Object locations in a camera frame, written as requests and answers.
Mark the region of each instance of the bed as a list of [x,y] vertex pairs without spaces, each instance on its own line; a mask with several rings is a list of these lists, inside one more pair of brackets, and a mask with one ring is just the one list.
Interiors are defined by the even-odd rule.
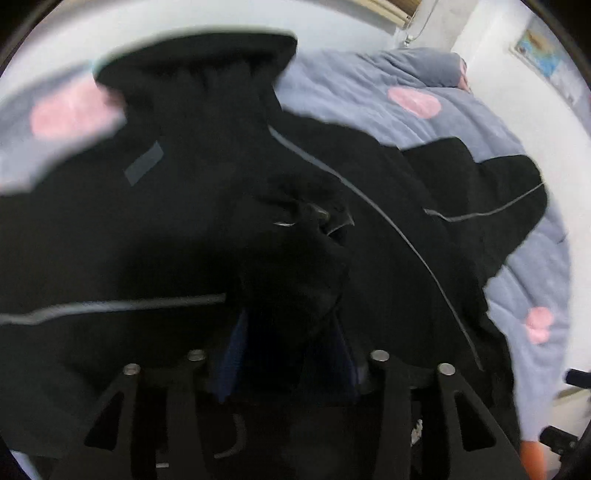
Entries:
[[[299,53],[276,92],[285,109],[363,130],[400,149],[458,137],[477,162],[524,153],[471,94],[455,54],[420,48]],[[17,93],[0,108],[0,194],[34,188],[61,159],[112,135],[124,121],[116,96],[94,84],[91,65]],[[554,200],[485,294],[491,319],[508,338],[522,438],[537,440],[549,422],[569,333],[569,246]]]

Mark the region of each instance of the metal bolt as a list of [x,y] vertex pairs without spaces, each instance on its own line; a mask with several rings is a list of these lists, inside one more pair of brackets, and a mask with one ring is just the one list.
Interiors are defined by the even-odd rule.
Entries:
[[371,358],[377,362],[387,362],[390,358],[390,354],[386,350],[374,350],[371,352]]
[[141,367],[138,364],[127,364],[123,367],[123,373],[128,377],[133,377],[141,371]]
[[192,362],[202,362],[207,357],[205,350],[191,350],[187,358]]
[[454,367],[452,364],[439,364],[439,367],[437,367],[439,370],[439,373],[443,374],[443,375],[453,375],[454,373],[456,373],[456,367]]

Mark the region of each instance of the gray stripe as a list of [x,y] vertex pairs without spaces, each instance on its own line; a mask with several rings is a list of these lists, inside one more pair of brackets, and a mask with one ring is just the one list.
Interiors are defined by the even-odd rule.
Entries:
[[38,325],[48,320],[85,313],[113,313],[133,312],[136,310],[157,310],[175,307],[193,307],[198,305],[213,305],[224,303],[226,294],[202,295],[198,297],[176,297],[169,299],[149,300],[113,300],[113,301],[84,301],[53,305],[24,314],[0,314],[0,325]]
[[443,287],[441,286],[441,284],[439,283],[439,280],[435,276],[435,273],[433,273],[433,270],[431,270],[431,268],[429,267],[429,265],[427,265],[427,262],[425,262],[424,258],[417,251],[417,249],[414,248],[414,245],[410,242],[410,240],[406,237],[406,235],[404,235],[404,233],[398,227],[398,225],[396,225],[394,223],[394,221],[371,198],[369,198],[366,194],[364,194],[361,190],[359,190],[355,185],[353,185],[349,180],[347,180],[346,178],[344,178],[336,170],[333,170],[328,165],[326,165],[322,161],[318,160],[316,157],[313,157],[312,155],[310,155],[309,153],[305,152],[304,150],[302,150],[297,145],[291,143],[288,139],[286,139],[285,137],[283,137],[279,132],[277,132],[277,130],[275,130],[271,126],[269,126],[269,132],[271,133],[271,135],[273,136],[273,138],[275,138],[285,148],[288,148],[293,153],[295,153],[296,155],[298,155],[302,159],[306,160],[307,162],[311,163],[312,165],[314,165],[314,166],[320,168],[321,170],[324,170],[325,172],[328,172],[331,175],[334,175],[335,177],[337,177],[343,183],[343,185],[345,185],[347,188],[349,188],[351,191],[353,191],[357,196],[359,196],[362,200],[364,200],[367,204],[369,204],[374,210],[376,210],[376,212],[378,212],[384,218],[384,220],[386,220],[389,223],[389,225],[392,228],[394,228],[394,230],[396,230],[396,232],[398,233],[398,235],[400,235],[400,237],[402,237],[402,239],[411,248],[411,250],[413,251],[413,253],[418,257],[418,259],[423,263],[423,265],[425,266],[425,268],[427,269],[427,271],[430,273],[432,279],[435,282],[435,285],[437,285],[437,288],[439,289],[439,292],[441,292],[441,295],[443,296],[443,299],[445,300],[445,302],[446,302],[448,308],[450,309],[453,317],[456,319],[457,324],[460,327],[460,330],[462,331],[462,333],[464,334],[464,337],[466,338],[466,341],[467,341],[467,343],[468,343],[468,345],[470,347],[470,350],[472,351],[472,355],[474,356],[474,361],[476,362],[476,366],[481,371],[484,371],[484,368],[482,367],[482,362],[480,361],[480,357],[478,355],[478,352],[476,351],[476,346],[474,345],[474,343],[472,342],[472,339],[468,335],[468,332],[467,332],[466,328],[464,327],[464,325],[463,325],[463,323],[462,323],[462,321],[460,319],[460,316],[457,314],[456,309],[453,307],[451,301],[447,297],[445,291],[443,290]]
[[527,197],[530,193],[535,192],[537,189],[539,189],[540,187],[543,187],[543,186],[544,186],[544,184],[540,183],[538,186],[535,186],[534,188],[532,188],[531,190],[528,190],[524,194],[519,195],[516,199],[511,200],[510,202],[504,204],[502,207],[495,208],[494,210],[490,210],[489,212],[467,213],[465,215],[459,215],[457,217],[446,217],[446,216],[442,215],[441,213],[436,212],[435,210],[431,210],[428,208],[425,208],[424,210],[425,210],[426,214],[439,217],[439,218],[445,220],[446,222],[461,222],[463,220],[469,220],[470,218],[487,217],[489,215],[494,215],[495,213],[502,212],[503,210],[509,208],[511,205],[514,205],[515,203],[517,203],[520,200]]
[[214,453],[213,457],[216,460],[231,457],[232,455],[236,455],[246,448],[246,422],[242,416],[237,413],[233,413],[232,418],[234,419],[234,425],[236,426],[236,443],[225,452]]
[[164,152],[158,142],[152,145],[146,153],[136,158],[134,162],[125,169],[125,176],[129,184],[133,187],[139,182],[141,177],[146,175],[156,164],[162,160]]

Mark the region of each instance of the pink cloth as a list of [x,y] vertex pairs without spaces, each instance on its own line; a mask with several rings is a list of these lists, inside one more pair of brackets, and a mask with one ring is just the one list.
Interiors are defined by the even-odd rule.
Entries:
[[31,130],[35,137],[45,140],[84,137],[120,118],[121,103],[89,73],[36,104]]
[[530,342],[538,345],[550,339],[550,326],[554,323],[554,315],[546,307],[534,307],[525,319],[525,328]]
[[388,98],[419,118],[433,118],[441,111],[441,103],[433,95],[410,87],[392,87]]
[[460,59],[460,62],[460,71],[462,72],[462,75],[460,76],[460,83],[457,84],[457,87],[468,93],[472,93],[472,90],[470,90],[470,86],[468,85],[468,76],[466,74],[468,67],[463,59]]

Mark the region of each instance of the clothing pile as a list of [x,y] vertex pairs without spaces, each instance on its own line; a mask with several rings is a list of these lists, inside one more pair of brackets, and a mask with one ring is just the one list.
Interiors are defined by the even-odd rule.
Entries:
[[408,365],[453,364],[518,444],[482,290],[545,212],[537,168],[288,113],[273,84],[295,51],[285,35],[210,33],[126,54],[97,82],[127,124],[0,197],[10,448],[63,456],[123,365],[173,364],[236,325],[243,371],[223,397],[248,377],[318,401],[302,393],[322,384],[310,358],[337,327]]

